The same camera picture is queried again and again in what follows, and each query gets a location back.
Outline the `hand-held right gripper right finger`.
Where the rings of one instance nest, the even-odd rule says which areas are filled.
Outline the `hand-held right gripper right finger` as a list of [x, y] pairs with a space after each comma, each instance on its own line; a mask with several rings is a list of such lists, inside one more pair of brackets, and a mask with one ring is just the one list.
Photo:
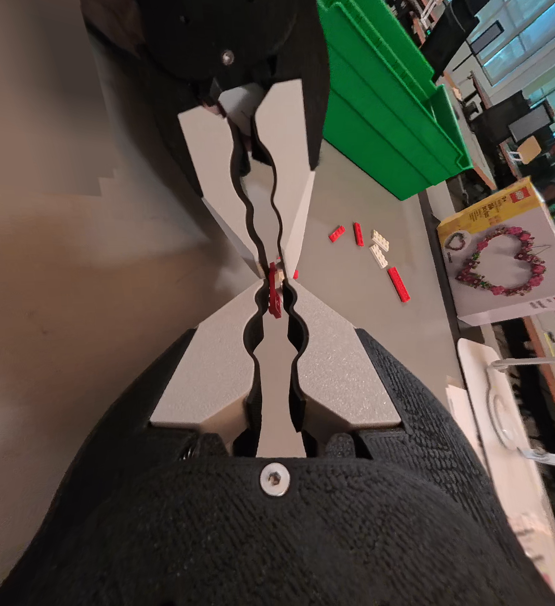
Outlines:
[[297, 430], [318, 444], [359, 430], [391, 430], [401, 417], [355, 326], [291, 279], [283, 283]]

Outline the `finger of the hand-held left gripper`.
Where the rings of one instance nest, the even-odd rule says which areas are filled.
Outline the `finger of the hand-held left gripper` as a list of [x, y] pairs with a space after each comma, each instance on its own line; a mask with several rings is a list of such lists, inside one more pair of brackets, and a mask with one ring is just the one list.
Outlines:
[[266, 253], [240, 175], [246, 153], [239, 131], [227, 117], [200, 105], [179, 113], [178, 119], [202, 201], [243, 261], [257, 276], [265, 276]]
[[286, 278], [293, 278], [302, 252], [316, 172], [310, 167], [302, 80], [271, 86], [254, 127], [274, 171], [271, 203], [280, 223], [278, 247]]

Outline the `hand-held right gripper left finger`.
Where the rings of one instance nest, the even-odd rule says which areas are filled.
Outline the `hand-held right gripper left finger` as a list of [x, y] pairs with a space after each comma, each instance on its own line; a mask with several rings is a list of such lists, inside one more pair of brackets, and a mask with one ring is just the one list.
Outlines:
[[215, 433], [232, 444], [244, 435], [257, 448], [262, 389], [254, 351], [264, 336], [267, 305], [268, 282], [261, 279], [197, 326], [151, 425]]

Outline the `long red lego plate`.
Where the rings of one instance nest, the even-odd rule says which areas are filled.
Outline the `long red lego plate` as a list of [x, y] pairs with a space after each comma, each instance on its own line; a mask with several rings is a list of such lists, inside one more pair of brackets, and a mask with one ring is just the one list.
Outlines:
[[407, 303], [410, 301], [410, 294], [408, 289], [406, 288], [403, 279], [396, 267], [389, 267], [387, 269], [387, 274], [395, 288], [395, 291], [402, 303]]

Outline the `lego set box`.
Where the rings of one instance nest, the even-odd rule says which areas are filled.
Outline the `lego set box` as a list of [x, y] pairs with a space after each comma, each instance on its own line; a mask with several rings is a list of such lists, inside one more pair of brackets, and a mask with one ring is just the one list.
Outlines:
[[555, 223], [530, 178], [448, 217], [437, 234], [459, 320], [555, 312]]

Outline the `green plastic bin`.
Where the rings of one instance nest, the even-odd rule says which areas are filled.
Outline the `green plastic bin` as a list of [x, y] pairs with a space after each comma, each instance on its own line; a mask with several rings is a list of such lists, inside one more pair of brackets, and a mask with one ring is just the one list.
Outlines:
[[428, 98], [434, 71], [384, 1], [317, 1], [325, 38], [362, 74], [382, 59], [410, 91]]
[[472, 169], [445, 86], [423, 102], [382, 76], [373, 87], [350, 67], [337, 72], [324, 138], [401, 201]]
[[455, 122], [447, 90], [433, 83], [433, 69], [402, 27], [369, 33], [345, 20], [325, 31], [331, 91], [378, 126], [400, 120], [412, 129]]

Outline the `white tray with holder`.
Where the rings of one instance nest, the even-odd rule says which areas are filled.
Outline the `white tray with holder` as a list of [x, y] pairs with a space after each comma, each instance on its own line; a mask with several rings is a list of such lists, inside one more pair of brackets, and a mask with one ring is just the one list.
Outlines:
[[555, 515], [539, 469], [546, 465], [524, 458], [517, 449], [543, 450], [530, 444], [505, 373], [555, 358], [501, 359], [491, 347], [467, 339], [457, 342], [457, 352], [493, 488], [525, 555], [555, 593]]

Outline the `black monitor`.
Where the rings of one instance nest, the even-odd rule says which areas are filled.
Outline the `black monitor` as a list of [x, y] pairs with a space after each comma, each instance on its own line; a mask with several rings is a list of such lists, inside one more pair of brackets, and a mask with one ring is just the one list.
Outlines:
[[541, 128], [552, 125], [555, 112], [547, 99], [508, 125], [511, 138], [519, 144]]
[[493, 43], [504, 31], [503, 26], [499, 20], [496, 20], [486, 28], [484, 32], [478, 35], [474, 40], [469, 43], [469, 49], [471, 54], [478, 55], [485, 50], [491, 43]]

